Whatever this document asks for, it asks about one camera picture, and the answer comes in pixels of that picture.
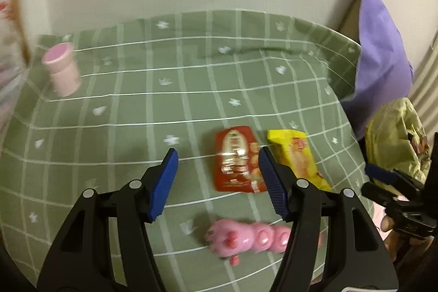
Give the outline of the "right hand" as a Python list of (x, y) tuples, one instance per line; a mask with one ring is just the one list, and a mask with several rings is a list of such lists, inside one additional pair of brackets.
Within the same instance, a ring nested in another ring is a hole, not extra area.
[(434, 241), (433, 236), (426, 239), (416, 239), (399, 233), (393, 227), (395, 222), (389, 216), (384, 216), (380, 229), (388, 233), (384, 240), (385, 247), (392, 262), (400, 262), (403, 259), (413, 260), (422, 256)]

